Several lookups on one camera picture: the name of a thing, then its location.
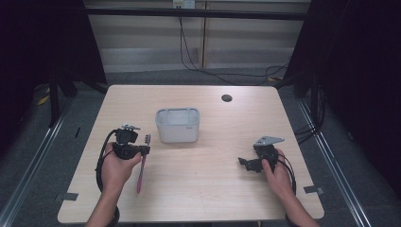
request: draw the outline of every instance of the translucent plastic container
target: translucent plastic container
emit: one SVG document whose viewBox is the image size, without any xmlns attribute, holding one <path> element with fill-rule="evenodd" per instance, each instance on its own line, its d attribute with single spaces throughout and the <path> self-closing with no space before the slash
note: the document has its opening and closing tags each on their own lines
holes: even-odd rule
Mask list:
<svg viewBox="0 0 401 227">
<path fill-rule="evenodd" d="M 156 113 L 156 126 L 164 143 L 198 140 L 201 115 L 196 108 L 162 109 Z"/>
</svg>

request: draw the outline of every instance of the black cable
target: black cable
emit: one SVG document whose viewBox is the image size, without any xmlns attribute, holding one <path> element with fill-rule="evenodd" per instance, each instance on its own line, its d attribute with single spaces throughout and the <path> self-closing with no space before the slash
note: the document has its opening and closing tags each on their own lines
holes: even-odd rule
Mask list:
<svg viewBox="0 0 401 227">
<path fill-rule="evenodd" d="M 287 171 L 289 173 L 289 177 L 291 178 L 292 192 L 294 193 L 294 195 L 296 195 L 297 194 L 297 182 L 295 181 L 294 170 L 292 169 L 292 166 L 291 166 L 291 163 L 289 162 L 289 160 L 284 155 L 281 155 L 281 156 L 283 156 L 285 158 L 285 160 L 289 163 L 290 167 L 288 167 L 288 165 L 281 160 L 277 160 L 277 162 L 281 163 L 287 169 Z"/>
<path fill-rule="evenodd" d="M 323 126 L 323 121 L 325 118 L 325 106 L 326 106 L 326 96 L 323 93 L 322 89 L 319 89 L 319 112 L 318 112 L 318 121 L 315 122 L 315 126 L 313 128 L 311 128 L 308 131 L 299 131 L 297 130 L 296 132 L 294 132 L 296 135 L 299 134 L 303 134 L 303 133 L 308 133 L 308 135 L 298 138 L 298 145 L 301 145 L 303 142 L 307 141 L 309 138 L 311 138 L 312 136 L 314 136 L 316 133 L 318 133 L 319 131 L 321 131 L 321 128 Z"/>
<path fill-rule="evenodd" d="M 229 81 L 229 80 L 227 80 L 227 79 L 223 79 L 223 78 L 220 77 L 220 76 L 240 76 L 240 77 L 251 77 L 251 78 L 263 78 L 263 80 L 262 80 L 261 82 L 259 82 L 259 83 L 256 83 L 256 84 L 254 84 L 254 85 L 248 85 L 248 86 L 259 86 L 259 85 L 262 85 L 262 84 L 265 84 L 265 83 L 266 83 L 266 81 L 268 80 L 268 76 L 272 76 L 272 75 L 274 75 L 274 74 L 280 72 L 282 69 L 288 67 L 288 63 L 286 63 L 286 64 L 284 64 L 284 65 L 273 65 L 273 66 L 270 66 L 270 67 L 268 67 L 268 68 L 265 70 L 265 75 L 250 75 L 250 74 L 236 74 L 236 73 L 216 74 L 216 73 L 207 72 L 207 71 L 205 71 L 205 70 L 201 70 L 201 69 L 199 69 L 199 68 L 194 64 L 194 62 L 192 61 L 192 58 L 191 58 L 191 56 L 190 56 L 190 54 L 189 54 L 188 44 L 187 44 L 187 42 L 186 42 L 185 34 L 184 34 L 184 32 L 183 32 L 183 18 L 182 18 L 182 17 L 179 17 L 179 21 L 180 21 L 180 28 L 181 28 L 181 29 L 180 29 L 180 31 L 181 31 L 181 32 L 180 32 L 180 54 L 181 54 L 181 62 L 182 62 L 182 64 L 183 64 L 183 66 L 184 66 L 186 69 L 188 69 L 188 70 L 191 70 L 191 71 L 193 71 L 193 72 L 200 72 L 200 73 L 203 73 L 204 75 L 208 75 L 208 76 L 214 76 L 214 77 L 217 78 L 217 79 L 220 79 L 220 80 L 222 80 L 222 81 L 224 81 L 224 82 L 226 82 L 226 83 L 229 83 L 229 84 L 232 84 L 232 85 L 235 85 L 235 86 L 241 86 L 241 84 L 233 83 L 233 82 L 231 82 L 231 81 Z M 188 66 L 185 64 L 185 62 L 183 61 L 183 42 L 184 42 L 184 44 L 185 44 L 186 55 L 188 56 L 188 59 L 189 59 L 189 61 L 190 61 L 190 63 L 191 63 L 191 65 L 192 65 L 193 68 L 188 67 Z M 279 67 L 279 69 L 277 69 L 276 71 L 274 71 L 274 72 L 268 74 L 268 71 L 269 71 L 271 68 L 273 68 L 273 67 Z"/>
<path fill-rule="evenodd" d="M 96 165 L 96 169 L 95 169 L 95 171 L 96 171 L 96 183 L 97 183 L 97 187 L 99 188 L 100 192 L 103 191 L 103 182 L 101 181 L 101 168 L 103 167 L 104 159 L 105 159 L 110 153 L 113 152 L 113 150 L 111 150 L 111 151 L 108 152 L 106 155 L 103 155 L 104 149 L 106 148 L 107 143 L 109 142 L 110 137 L 111 137 L 114 133 L 117 133 L 117 132 L 118 132 L 118 130 L 113 130 L 113 131 L 111 131 L 111 132 L 107 135 L 106 140 L 105 140 L 104 143 L 103 143 L 103 147 L 102 147 L 102 149 L 101 149 L 101 151 L 100 151 L 99 159 L 98 159 L 98 161 L 97 161 L 97 165 Z M 116 206 L 116 207 L 115 207 L 115 210 L 114 210 L 113 220 L 107 225 L 107 227 L 114 227 L 114 226 L 117 226 L 117 223 L 118 223 L 119 219 L 120 219 L 120 211 L 118 210 L 118 207 Z"/>
</svg>

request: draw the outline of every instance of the human hand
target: human hand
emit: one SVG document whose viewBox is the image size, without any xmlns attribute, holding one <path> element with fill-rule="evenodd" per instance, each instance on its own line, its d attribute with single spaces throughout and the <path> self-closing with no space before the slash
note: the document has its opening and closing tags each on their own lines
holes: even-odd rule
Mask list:
<svg viewBox="0 0 401 227">
<path fill-rule="evenodd" d="M 283 151 L 277 148 L 277 152 L 279 153 L 278 159 L 285 163 L 286 160 L 282 156 L 284 155 Z M 276 196 L 282 199 L 289 195 L 294 195 L 292 192 L 288 171 L 283 164 L 277 162 L 274 173 L 271 172 L 269 162 L 266 159 L 262 160 L 262 166 L 265 170 L 266 180 L 268 180 L 269 187 Z"/>
<path fill-rule="evenodd" d="M 140 152 L 132 159 L 122 160 L 112 150 L 113 143 L 108 143 L 104 152 L 104 155 L 107 156 L 104 159 L 101 170 L 103 190 L 122 189 L 125 182 L 130 178 L 133 167 L 142 160 Z"/>
</svg>

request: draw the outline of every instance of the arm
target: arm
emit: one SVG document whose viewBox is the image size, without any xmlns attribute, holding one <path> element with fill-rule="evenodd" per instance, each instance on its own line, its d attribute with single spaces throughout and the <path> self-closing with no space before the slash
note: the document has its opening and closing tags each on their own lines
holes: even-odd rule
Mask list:
<svg viewBox="0 0 401 227">
<path fill-rule="evenodd" d="M 278 149 L 279 154 L 284 155 L 283 151 Z M 285 162 L 283 156 L 279 155 L 279 159 Z M 278 197 L 287 212 L 288 218 L 299 226 L 319 226 L 318 222 L 307 213 L 300 201 L 295 197 L 291 188 L 288 171 L 280 163 L 277 163 L 274 173 L 271 172 L 269 162 L 262 160 L 263 169 L 266 173 L 269 187 Z"/>
<path fill-rule="evenodd" d="M 109 143 L 105 153 L 108 154 L 112 150 L 113 143 Z M 106 226 L 112 221 L 124 184 L 130 178 L 133 167 L 140 162 L 141 153 L 129 160 L 119 159 L 114 152 L 107 155 L 101 174 L 103 191 L 86 226 Z"/>
</svg>

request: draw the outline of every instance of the wrist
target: wrist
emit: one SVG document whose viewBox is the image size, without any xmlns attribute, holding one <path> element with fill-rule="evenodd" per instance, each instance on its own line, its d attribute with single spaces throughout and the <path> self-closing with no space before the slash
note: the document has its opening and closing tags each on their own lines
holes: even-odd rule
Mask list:
<svg viewBox="0 0 401 227">
<path fill-rule="evenodd" d="M 280 199 L 281 202 L 292 201 L 296 198 L 292 190 L 282 190 L 277 193 L 277 197 Z"/>
<path fill-rule="evenodd" d="M 103 187 L 102 194 L 110 195 L 110 196 L 120 196 L 121 192 L 123 191 L 124 184 L 112 184 L 105 185 Z"/>
</svg>

